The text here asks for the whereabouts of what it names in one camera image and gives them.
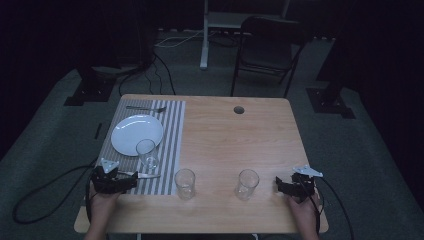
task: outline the drinking glass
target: drinking glass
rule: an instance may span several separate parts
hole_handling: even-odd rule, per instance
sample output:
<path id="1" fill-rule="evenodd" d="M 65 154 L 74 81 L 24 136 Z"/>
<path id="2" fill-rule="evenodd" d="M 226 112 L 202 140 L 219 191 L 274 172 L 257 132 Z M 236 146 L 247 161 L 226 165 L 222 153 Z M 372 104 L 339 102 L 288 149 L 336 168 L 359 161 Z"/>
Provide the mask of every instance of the drinking glass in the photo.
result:
<path id="1" fill-rule="evenodd" d="M 196 175 L 190 169 L 181 169 L 175 174 L 175 185 L 181 199 L 188 200 L 194 196 L 195 180 Z"/>
<path id="2" fill-rule="evenodd" d="M 239 180 L 235 189 L 235 194 L 240 200 L 248 200 L 252 196 L 258 184 L 258 174 L 251 169 L 245 169 L 239 174 Z"/>
<path id="3" fill-rule="evenodd" d="M 158 166 L 158 150 L 155 142 L 150 139 L 143 139 L 137 144 L 138 157 L 144 167 L 153 169 Z"/>

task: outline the desk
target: desk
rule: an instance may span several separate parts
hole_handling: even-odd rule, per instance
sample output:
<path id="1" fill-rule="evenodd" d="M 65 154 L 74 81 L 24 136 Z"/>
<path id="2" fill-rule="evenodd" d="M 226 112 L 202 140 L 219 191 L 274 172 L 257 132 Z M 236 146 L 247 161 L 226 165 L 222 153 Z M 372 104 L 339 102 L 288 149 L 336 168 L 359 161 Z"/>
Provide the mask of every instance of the desk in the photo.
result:
<path id="1" fill-rule="evenodd" d="M 196 174 L 196 195 L 121 195 L 108 227 L 115 233 L 290 233 L 294 220 L 275 177 L 290 182 L 292 167 L 308 164 L 286 99 L 124 95 L 123 99 L 185 101 L 180 168 Z M 242 106 L 243 114 L 234 107 Z M 255 170 L 260 183 L 248 201 L 234 195 L 238 174 Z M 77 232 L 89 223 L 85 207 Z M 328 223 L 321 215 L 321 231 Z"/>
<path id="2" fill-rule="evenodd" d="M 283 9 L 280 16 L 277 15 L 263 15 L 269 18 L 285 18 L 290 0 L 284 0 Z M 209 2 L 205 0 L 204 14 L 203 14 L 203 44 L 202 56 L 200 57 L 200 69 L 206 70 L 208 68 L 209 56 L 209 27 L 217 28 L 240 28 L 242 22 L 252 16 L 253 14 L 243 13 L 227 13 L 227 12 L 209 12 Z"/>

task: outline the hand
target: hand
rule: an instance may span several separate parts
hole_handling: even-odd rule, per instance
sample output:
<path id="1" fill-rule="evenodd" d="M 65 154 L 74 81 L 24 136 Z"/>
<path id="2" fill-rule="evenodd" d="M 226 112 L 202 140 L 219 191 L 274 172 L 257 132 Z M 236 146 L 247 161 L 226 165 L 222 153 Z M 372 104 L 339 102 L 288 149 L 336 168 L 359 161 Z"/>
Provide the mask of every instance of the hand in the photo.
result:
<path id="1" fill-rule="evenodd" d="M 94 186 L 90 186 L 91 223 L 84 240 L 106 239 L 107 223 L 120 195 L 121 193 L 96 193 Z"/>
<path id="2" fill-rule="evenodd" d="M 311 196 L 312 200 L 318 207 L 318 196 L 314 194 Z M 293 214 L 296 221 L 296 226 L 299 229 L 300 235 L 303 240 L 317 240 L 319 239 L 316 232 L 316 210 L 311 202 L 311 199 L 306 198 L 305 201 L 298 203 L 295 198 L 291 196 L 285 197 L 287 205 Z"/>

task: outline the striped placemat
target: striped placemat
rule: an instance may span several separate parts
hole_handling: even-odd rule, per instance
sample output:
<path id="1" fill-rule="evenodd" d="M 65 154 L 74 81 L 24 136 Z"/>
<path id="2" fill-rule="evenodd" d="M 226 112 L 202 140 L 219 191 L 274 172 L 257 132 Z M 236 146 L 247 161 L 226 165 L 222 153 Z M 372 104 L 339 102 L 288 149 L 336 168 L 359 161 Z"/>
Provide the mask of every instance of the striped placemat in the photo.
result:
<path id="1" fill-rule="evenodd" d="M 166 111 L 155 113 L 153 111 L 141 111 L 126 109 L 126 106 L 139 106 L 148 108 L 160 108 L 166 106 Z M 179 169 L 180 145 L 184 123 L 185 101 L 167 100 L 133 100 L 121 99 L 118 104 L 111 126 L 100 151 L 97 164 L 104 158 L 111 161 L 119 161 L 121 171 L 139 171 L 141 173 L 160 174 L 160 178 L 139 179 L 137 188 L 131 189 L 130 194 L 144 195 L 171 195 L 175 194 L 174 174 Z M 138 156 L 131 157 L 117 152 L 111 143 L 111 135 L 115 126 L 125 118 L 133 115 L 151 115 L 157 118 L 163 128 L 163 138 L 158 146 L 160 164 L 153 170 L 143 169 Z M 118 174 L 119 178 L 128 176 Z"/>

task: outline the black chair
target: black chair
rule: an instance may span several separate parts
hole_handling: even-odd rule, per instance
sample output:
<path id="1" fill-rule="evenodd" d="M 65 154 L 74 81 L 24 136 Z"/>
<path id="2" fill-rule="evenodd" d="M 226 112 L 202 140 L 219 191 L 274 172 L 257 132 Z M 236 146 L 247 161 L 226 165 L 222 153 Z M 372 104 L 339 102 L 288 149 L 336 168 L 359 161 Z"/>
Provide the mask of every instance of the black chair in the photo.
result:
<path id="1" fill-rule="evenodd" d="M 281 84 L 290 73 L 284 98 L 290 88 L 299 55 L 307 42 L 299 22 L 252 16 L 243 21 L 234 69 L 231 96 L 239 70 L 281 76 Z"/>

